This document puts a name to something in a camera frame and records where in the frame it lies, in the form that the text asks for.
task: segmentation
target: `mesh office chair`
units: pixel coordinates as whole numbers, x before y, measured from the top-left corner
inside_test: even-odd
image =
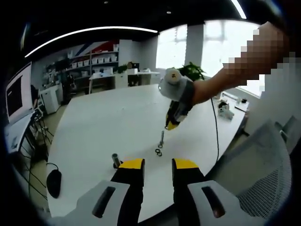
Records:
[[[245,212],[271,219],[287,200],[292,183],[289,153],[274,124],[263,124],[225,155],[213,179],[237,196]]]
[[[286,148],[290,154],[301,137],[301,121],[292,116],[283,127],[279,122],[275,122],[275,126],[285,141]]]

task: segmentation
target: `yellow tool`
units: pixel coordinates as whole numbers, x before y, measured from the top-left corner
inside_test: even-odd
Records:
[[[182,76],[178,70],[169,68],[166,70],[166,75],[159,83],[158,88],[162,95],[172,100],[165,124],[165,129],[172,130],[186,118],[188,112],[192,109],[193,81]]]

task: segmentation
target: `white table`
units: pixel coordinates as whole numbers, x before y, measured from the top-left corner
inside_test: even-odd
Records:
[[[232,141],[245,115],[235,109],[233,120],[217,118],[220,155]],[[55,132],[48,162],[62,173],[58,199],[48,195],[53,217],[65,216],[76,207],[79,197],[101,180],[115,173],[111,155],[121,160],[145,159],[143,204],[139,222],[173,204],[172,158],[194,161],[206,175],[217,157],[216,130],[211,102],[192,108],[188,117],[165,132],[162,157],[155,148],[165,126],[170,100],[158,85],[114,89],[73,98]],[[47,173],[55,169],[48,165]]]

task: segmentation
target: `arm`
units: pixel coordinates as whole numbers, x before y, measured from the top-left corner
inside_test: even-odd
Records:
[[[246,49],[233,63],[223,64],[223,68],[211,79],[194,83],[194,105],[224,90],[246,85],[247,80],[258,80],[259,74],[270,74],[271,68],[277,68],[277,63],[281,63],[289,52],[289,39],[267,22],[259,27],[253,40],[247,42]]]

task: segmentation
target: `computer screen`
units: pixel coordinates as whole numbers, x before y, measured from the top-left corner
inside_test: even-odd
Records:
[[[31,67],[29,64],[21,69],[6,87],[6,104],[8,121],[11,123],[29,112],[32,106]]]

